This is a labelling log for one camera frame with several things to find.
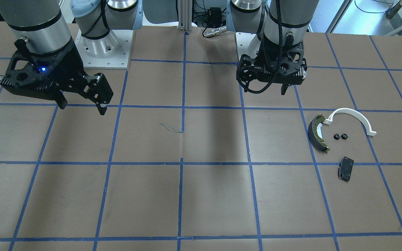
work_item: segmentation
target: metal bar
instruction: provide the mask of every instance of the metal bar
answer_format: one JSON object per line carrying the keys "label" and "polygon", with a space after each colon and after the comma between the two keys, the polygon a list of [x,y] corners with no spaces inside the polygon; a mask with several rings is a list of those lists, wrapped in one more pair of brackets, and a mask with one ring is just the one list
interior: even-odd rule
{"label": "metal bar", "polygon": [[325,33],[333,33],[333,31],[336,29],[339,22],[341,21],[343,15],[347,11],[348,7],[351,5],[351,2],[352,0],[344,0],[344,2],[342,3],[341,7],[339,8],[338,12],[333,18],[333,21],[330,23],[330,26],[328,27]]}
{"label": "metal bar", "polygon": [[178,0],[178,29],[192,32],[192,0]]}

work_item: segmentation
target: black braided cable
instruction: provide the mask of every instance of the black braided cable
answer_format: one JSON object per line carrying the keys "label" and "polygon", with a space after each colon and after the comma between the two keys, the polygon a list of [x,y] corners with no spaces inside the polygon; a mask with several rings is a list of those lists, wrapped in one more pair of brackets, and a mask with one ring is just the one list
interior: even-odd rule
{"label": "black braided cable", "polygon": [[[255,91],[255,90],[252,90],[252,89],[249,89],[249,82],[247,82],[246,84],[243,84],[243,82],[240,80],[240,79],[238,79],[238,83],[241,85],[241,87],[243,87],[244,88],[244,92],[250,92],[250,93],[253,93],[253,94],[260,94],[260,93],[262,93],[262,92],[264,92],[264,91],[266,91],[266,89],[268,89],[270,86],[271,86],[271,84],[273,84],[274,83],[274,81],[276,80],[276,78],[277,78],[277,76],[278,76],[278,73],[279,73],[279,67],[280,67],[280,60],[281,60],[281,56],[282,56],[282,53],[283,53],[283,35],[282,35],[282,33],[283,33],[283,28],[281,27],[281,24],[282,24],[282,14],[281,14],[281,11],[280,11],[280,0],[275,0],[276,1],[276,6],[277,6],[277,19],[278,19],[278,21],[279,21],[279,23],[278,23],[278,30],[279,30],[279,56],[277,57],[277,65],[276,65],[276,71],[275,71],[275,73],[273,73],[273,78],[271,79],[271,81],[269,81],[266,85],[265,85],[265,87],[263,87],[261,90],[259,90],[259,91]],[[237,75],[239,75],[241,72],[242,72],[243,70],[239,70],[238,72],[237,72]]]}

